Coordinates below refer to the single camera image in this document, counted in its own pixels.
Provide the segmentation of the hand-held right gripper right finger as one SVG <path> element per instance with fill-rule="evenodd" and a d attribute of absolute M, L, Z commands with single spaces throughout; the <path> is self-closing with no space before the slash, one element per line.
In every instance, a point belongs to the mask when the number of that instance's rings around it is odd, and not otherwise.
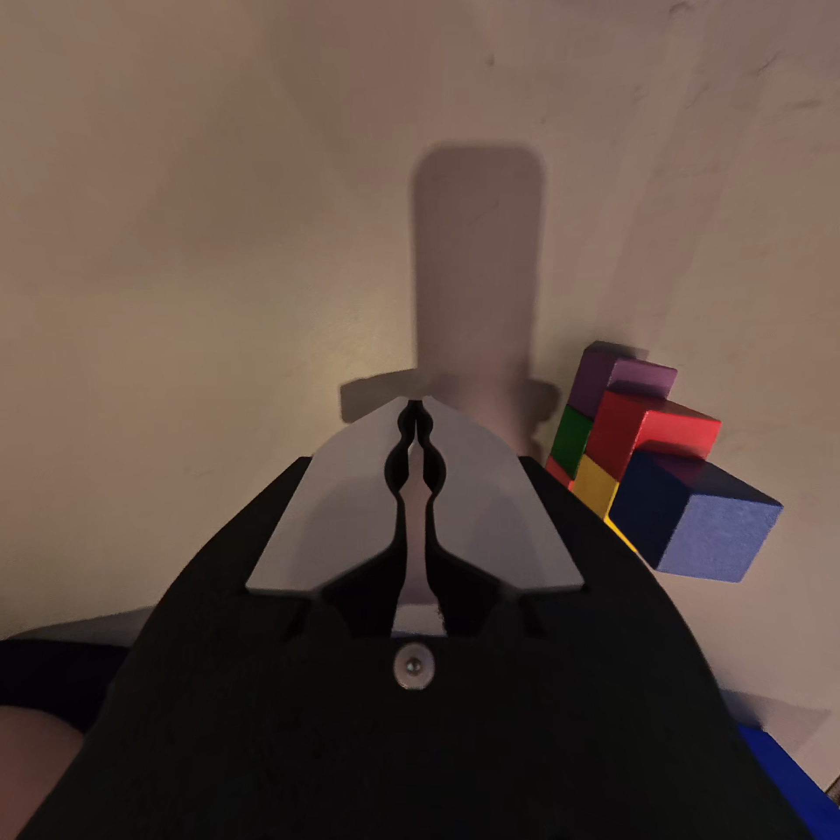
<path fill-rule="evenodd" d="M 427 396 L 417 442 L 430 492 L 425 565 L 446 634 L 480 634 L 502 602 L 579 592 L 584 578 L 518 454 Z"/>

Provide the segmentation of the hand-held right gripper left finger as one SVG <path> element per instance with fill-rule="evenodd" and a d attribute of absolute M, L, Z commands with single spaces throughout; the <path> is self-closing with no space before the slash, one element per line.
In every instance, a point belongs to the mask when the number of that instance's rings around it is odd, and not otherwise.
<path fill-rule="evenodd" d="M 391 634 L 406 579 L 401 489 L 416 401 L 398 397 L 311 457 L 246 583 L 252 595 L 305 595 L 351 634 Z"/>

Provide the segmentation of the yellow wooden cube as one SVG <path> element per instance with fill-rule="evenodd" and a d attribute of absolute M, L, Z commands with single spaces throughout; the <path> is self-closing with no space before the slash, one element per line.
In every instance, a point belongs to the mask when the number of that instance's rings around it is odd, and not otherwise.
<path fill-rule="evenodd" d="M 604 524 L 612 530 L 625 545 L 638 557 L 641 554 L 627 539 L 623 532 L 610 518 L 610 510 L 616 497 L 620 482 L 600 467 L 590 456 L 583 455 L 577 467 L 575 478 L 572 479 L 571 491 L 590 510 L 594 512 Z"/>

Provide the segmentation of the green wooden cube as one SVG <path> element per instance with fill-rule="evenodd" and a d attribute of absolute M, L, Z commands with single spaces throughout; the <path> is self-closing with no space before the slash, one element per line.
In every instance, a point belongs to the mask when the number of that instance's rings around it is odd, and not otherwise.
<path fill-rule="evenodd" d="M 577 476 L 594 421 L 566 404 L 550 449 L 552 461 L 571 480 Z"/>

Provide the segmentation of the red wooden cube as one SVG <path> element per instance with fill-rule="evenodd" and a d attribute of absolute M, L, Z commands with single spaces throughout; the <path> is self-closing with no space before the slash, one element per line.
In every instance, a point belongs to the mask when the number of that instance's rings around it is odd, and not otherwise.
<path fill-rule="evenodd" d="M 662 397 L 606 392 L 584 454 L 615 480 L 638 450 L 707 459 L 721 421 Z"/>

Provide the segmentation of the purple wooden cube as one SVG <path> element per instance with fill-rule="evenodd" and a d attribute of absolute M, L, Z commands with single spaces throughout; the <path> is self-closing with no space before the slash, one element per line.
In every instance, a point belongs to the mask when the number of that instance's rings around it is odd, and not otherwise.
<path fill-rule="evenodd" d="M 593 421 L 607 392 L 667 399 L 677 375 L 675 367 L 651 361 L 647 350 L 596 340 L 582 352 L 567 405 Z"/>

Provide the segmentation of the dark blue wooden cube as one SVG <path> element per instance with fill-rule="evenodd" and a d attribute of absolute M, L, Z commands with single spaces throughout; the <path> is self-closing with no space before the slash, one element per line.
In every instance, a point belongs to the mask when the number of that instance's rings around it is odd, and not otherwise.
<path fill-rule="evenodd" d="M 653 570 L 739 583 L 783 509 L 706 460 L 638 450 L 608 516 Z"/>

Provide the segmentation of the blue plastic storage bin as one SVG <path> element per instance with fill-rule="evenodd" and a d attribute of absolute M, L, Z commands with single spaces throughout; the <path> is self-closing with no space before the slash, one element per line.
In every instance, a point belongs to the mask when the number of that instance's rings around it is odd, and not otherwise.
<path fill-rule="evenodd" d="M 839 838 L 839 809 L 769 733 L 741 723 L 738 729 L 753 756 L 815 839 Z"/>

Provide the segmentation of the person's right forearm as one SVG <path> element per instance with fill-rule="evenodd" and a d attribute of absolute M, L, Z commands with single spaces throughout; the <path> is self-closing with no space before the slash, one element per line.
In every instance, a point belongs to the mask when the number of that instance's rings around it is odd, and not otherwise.
<path fill-rule="evenodd" d="M 82 732 L 40 710 L 1 707 L 1 838 L 15 839 L 76 758 Z"/>

